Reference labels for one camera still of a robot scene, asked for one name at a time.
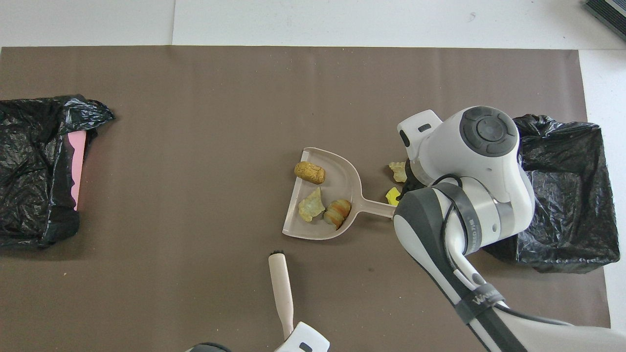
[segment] plastic bag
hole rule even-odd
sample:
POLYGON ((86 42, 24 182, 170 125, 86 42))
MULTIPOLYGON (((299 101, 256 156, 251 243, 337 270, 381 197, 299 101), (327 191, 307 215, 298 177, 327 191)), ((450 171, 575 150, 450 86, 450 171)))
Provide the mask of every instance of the plastic bag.
POLYGON ((78 231, 69 132, 114 119, 81 95, 0 101, 0 246, 48 247, 78 231))
POLYGON ((527 230, 485 250, 539 272, 583 274, 618 261, 600 127, 536 115, 513 121, 520 131, 521 165, 535 191, 535 215, 527 230))

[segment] white background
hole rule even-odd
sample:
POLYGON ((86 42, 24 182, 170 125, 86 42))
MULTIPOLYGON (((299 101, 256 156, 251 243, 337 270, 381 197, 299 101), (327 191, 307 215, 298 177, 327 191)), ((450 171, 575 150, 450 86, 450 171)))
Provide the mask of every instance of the white background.
MULTIPOLYGON (((588 119, 603 130, 626 238, 626 42, 578 0, 0 3, 0 46, 163 44, 580 49, 588 119)), ((626 262, 605 274, 611 324, 626 331, 626 262)))

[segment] brush handle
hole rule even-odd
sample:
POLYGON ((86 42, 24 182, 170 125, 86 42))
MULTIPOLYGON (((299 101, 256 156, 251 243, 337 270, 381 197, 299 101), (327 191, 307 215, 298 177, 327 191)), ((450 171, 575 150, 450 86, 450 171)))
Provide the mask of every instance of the brush handle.
POLYGON ((267 261, 270 264, 276 310, 282 323, 282 332, 287 339, 294 330, 294 299, 291 296, 287 260, 283 253, 276 253, 269 256, 267 261))

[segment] brown paper mat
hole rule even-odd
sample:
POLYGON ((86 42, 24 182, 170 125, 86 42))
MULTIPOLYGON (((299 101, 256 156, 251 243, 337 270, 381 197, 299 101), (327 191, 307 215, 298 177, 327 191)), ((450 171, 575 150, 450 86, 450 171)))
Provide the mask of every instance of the brown paper mat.
MULTIPOLYGON (((118 119, 85 162, 77 236, 0 252, 3 351, 184 351, 282 341, 267 256, 287 253, 295 320, 332 351, 481 351, 389 220, 282 235, 304 147, 350 160, 366 198, 406 158, 396 124, 472 105, 585 120, 576 51, 424 48, 3 48, 0 98, 81 93, 118 119)), ((511 307, 608 326, 602 270, 470 260, 511 307)))

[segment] robotic arm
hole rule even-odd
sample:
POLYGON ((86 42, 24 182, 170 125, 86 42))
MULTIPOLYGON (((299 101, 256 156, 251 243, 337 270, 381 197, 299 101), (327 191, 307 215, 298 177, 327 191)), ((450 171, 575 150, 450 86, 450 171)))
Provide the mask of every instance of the robotic arm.
POLYGON ((465 258, 517 234, 533 217, 534 193, 517 164, 518 130, 494 108, 475 106, 442 122, 431 110, 398 125, 408 172, 429 187, 403 194, 394 215, 400 243, 431 276, 490 351, 615 351, 626 335, 527 316, 465 258))

